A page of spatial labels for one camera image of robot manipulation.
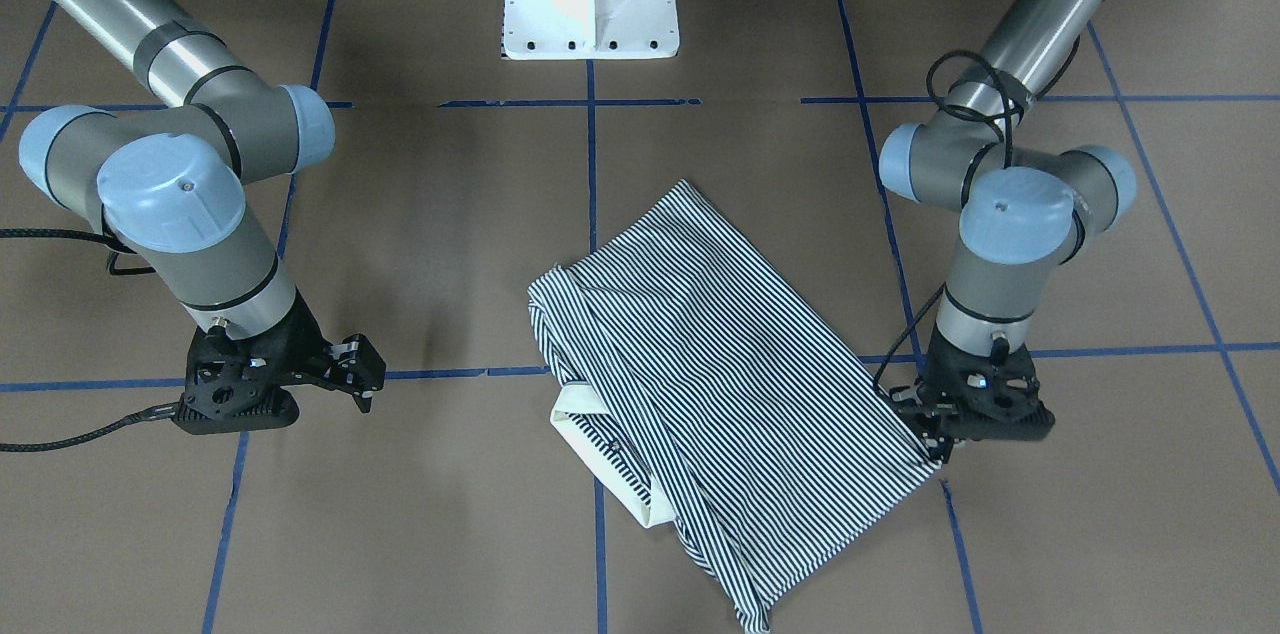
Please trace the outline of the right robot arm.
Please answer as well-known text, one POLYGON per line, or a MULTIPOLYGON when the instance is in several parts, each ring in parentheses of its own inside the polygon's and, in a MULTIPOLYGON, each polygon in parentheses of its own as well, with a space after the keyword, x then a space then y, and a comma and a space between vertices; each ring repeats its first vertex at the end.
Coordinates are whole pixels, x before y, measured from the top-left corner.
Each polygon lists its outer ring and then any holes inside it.
POLYGON ((292 425, 294 386, 347 393, 360 412, 385 382, 366 336, 325 338, 244 187, 328 159, 335 124, 300 85, 270 86, 174 0, 51 0, 163 108, 119 117, 65 105, 40 113, 19 141, 20 167, 87 240, 133 254, 195 320, 173 403, 97 430, 12 453, 64 450, 138 423, 192 435, 292 425))

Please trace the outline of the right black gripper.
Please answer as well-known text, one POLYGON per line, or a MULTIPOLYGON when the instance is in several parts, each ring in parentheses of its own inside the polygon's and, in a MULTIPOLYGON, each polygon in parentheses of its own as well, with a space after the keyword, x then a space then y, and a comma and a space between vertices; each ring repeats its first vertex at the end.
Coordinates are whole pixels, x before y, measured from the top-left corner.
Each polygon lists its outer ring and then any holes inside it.
POLYGON ((172 420, 193 435, 289 427, 300 416, 292 386, 343 391, 369 414, 385 374, 387 364, 366 336, 333 345, 297 296, 285 316, 261 334, 233 341, 223 327, 197 329, 172 420))

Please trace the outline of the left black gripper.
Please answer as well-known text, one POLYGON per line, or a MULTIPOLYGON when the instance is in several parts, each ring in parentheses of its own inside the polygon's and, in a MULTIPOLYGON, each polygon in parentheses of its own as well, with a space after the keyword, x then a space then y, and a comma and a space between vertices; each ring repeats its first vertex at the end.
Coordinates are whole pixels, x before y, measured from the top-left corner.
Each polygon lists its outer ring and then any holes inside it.
POLYGON ((890 406, 946 465, 968 441, 1043 441, 1056 424, 1041 400, 1036 365, 1021 346, 998 339, 995 354, 960 350, 934 330, 925 370, 911 386, 890 391, 890 406))

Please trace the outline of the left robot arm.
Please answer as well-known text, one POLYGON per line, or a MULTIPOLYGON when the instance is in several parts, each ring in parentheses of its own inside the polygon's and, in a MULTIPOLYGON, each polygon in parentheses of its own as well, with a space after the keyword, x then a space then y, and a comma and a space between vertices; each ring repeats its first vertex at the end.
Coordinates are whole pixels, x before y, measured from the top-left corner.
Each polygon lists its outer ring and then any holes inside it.
POLYGON ((959 215, 923 373, 888 392, 936 462, 964 441, 1042 441, 1055 418, 1027 347, 1051 272, 1111 231, 1134 204, 1137 174, 1105 146, 1047 154, 1016 143, 1018 126, 1056 86, 1107 0, 1015 0, 936 108, 896 128, 879 151, 886 190, 959 215))

